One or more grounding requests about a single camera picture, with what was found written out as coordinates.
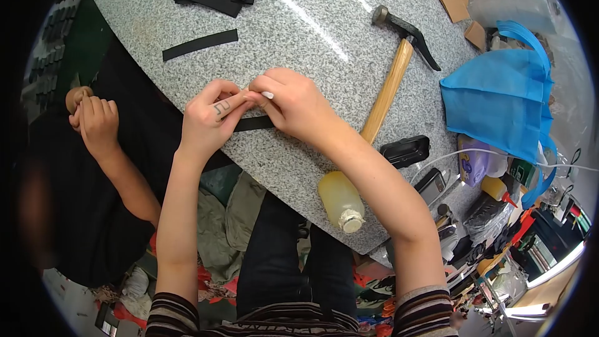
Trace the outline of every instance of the finger tattoo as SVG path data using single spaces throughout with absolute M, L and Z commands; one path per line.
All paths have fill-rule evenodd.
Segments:
M 220 115 L 220 114 L 221 114 L 223 111 L 226 111 L 226 110 L 228 110 L 229 108 L 231 108 L 231 105 L 229 104 L 229 102 L 228 102 L 228 101 L 226 101 L 226 100 L 223 100 L 223 101 L 221 101 L 221 102 L 219 102 L 219 103 L 216 103 L 216 104 L 215 104 L 213 107 L 214 107 L 214 109 L 216 109 L 216 113 L 217 113 L 218 115 Z

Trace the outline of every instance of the glue bottle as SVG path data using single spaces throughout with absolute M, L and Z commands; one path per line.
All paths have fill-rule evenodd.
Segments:
M 341 172 L 326 174 L 318 183 L 318 194 L 333 226 L 347 234 L 356 232 L 364 223 L 364 204 L 356 187 Z
M 509 202 L 514 207 L 518 207 L 510 198 L 510 193 L 507 191 L 505 183 L 498 178 L 485 176 L 483 182 L 480 184 L 480 189 L 498 202 Z

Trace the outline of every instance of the bag handle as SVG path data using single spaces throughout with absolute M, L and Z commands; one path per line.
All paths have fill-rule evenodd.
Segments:
M 557 155 L 557 147 L 555 146 L 555 143 L 549 136 L 541 134 L 540 142 L 543 148 L 549 148 L 551 151 L 553 151 L 553 153 Z M 538 173 L 537 186 L 534 189 L 529 190 L 526 194 L 522 196 L 522 209 L 527 210 L 530 207 L 532 207 L 537 198 L 540 197 L 541 194 L 545 192 L 545 190 L 549 189 L 555 177 L 555 172 L 557 172 L 557 170 L 558 169 L 554 167 L 551 173 L 549 174 L 549 177 L 547 177 L 545 181 L 543 181 L 543 172 Z
M 549 78 L 551 73 L 551 62 L 549 61 L 547 52 L 545 52 L 541 42 L 538 41 L 537 37 L 535 37 L 530 30 L 512 20 L 497 21 L 497 28 L 499 30 L 499 34 L 502 36 L 517 39 L 534 49 L 541 59 L 541 63 L 543 63 L 545 77 Z

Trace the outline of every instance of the hand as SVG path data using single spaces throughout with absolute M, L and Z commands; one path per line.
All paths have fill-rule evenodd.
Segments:
M 113 100 L 106 101 L 98 97 L 83 96 L 78 109 L 81 137 L 87 150 L 97 162 L 110 159 L 115 153 L 121 151 L 117 140 L 119 111 Z
M 246 99 L 264 109 L 279 130 L 317 148 L 323 138 L 345 124 L 314 82 L 290 69 L 269 69 L 256 77 L 249 89 L 273 93 L 272 100 L 256 93 L 248 94 Z
M 185 105 L 178 152 L 192 166 L 199 166 L 222 147 L 233 134 L 242 115 L 254 103 L 247 101 L 231 81 L 215 79 Z
M 79 106 L 81 105 L 84 96 L 94 96 L 94 92 L 88 86 L 75 87 L 66 94 L 65 98 L 66 109 L 71 113 L 71 115 L 69 115 L 69 123 L 78 133 L 81 132 L 79 129 L 79 115 L 81 114 L 81 108 Z

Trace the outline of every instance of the white cable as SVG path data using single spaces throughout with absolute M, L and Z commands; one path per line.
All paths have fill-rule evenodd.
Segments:
M 509 154 L 500 154 L 500 153 L 498 153 L 496 151 L 491 151 L 491 150 L 487 150 L 487 149 L 484 149 L 484 148 L 465 148 L 465 149 L 461 149 L 461 150 L 458 150 L 458 151 L 454 151 L 453 153 L 450 153 L 450 154 L 447 154 L 447 155 L 439 156 L 435 160 L 431 160 L 428 163 L 426 163 L 424 165 L 424 167 L 420 168 L 418 170 L 418 172 L 416 172 L 416 174 L 412 177 L 412 179 L 410 180 L 410 185 L 413 185 L 414 184 L 414 180 L 416 179 L 416 176 L 418 176 L 418 174 L 420 172 L 422 172 L 424 170 L 424 168 L 428 167 L 432 163 L 434 163 L 436 161 L 439 161 L 441 159 L 445 159 L 446 157 L 450 157 L 452 155 L 456 155 L 456 154 L 459 154 L 459 153 L 466 153 L 468 151 L 478 151 L 478 152 L 481 152 L 481 153 L 489 153 L 489 154 L 495 154 L 495 155 L 501 155 L 501 156 L 508 156 L 508 157 L 512 157 L 512 158 L 515 158 L 515 159 L 525 160 L 525 159 L 519 158 L 517 156 L 512 156 L 512 155 L 509 155 Z M 542 164 L 542 163 L 536 163 L 536 164 L 538 166 L 546 167 L 546 168 L 570 167 L 570 168 L 581 168 L 581 169 L 592 170 L 593 172 L 599 172 L 599 169 L 588 168 L 588 167 L 583 167 L 583 166 L 577 166 L 575 164 L 554 164 L 554 165 L 551 165 L 551 166 L 548 166 L 548 165 L 545 165 L 545 164 Z

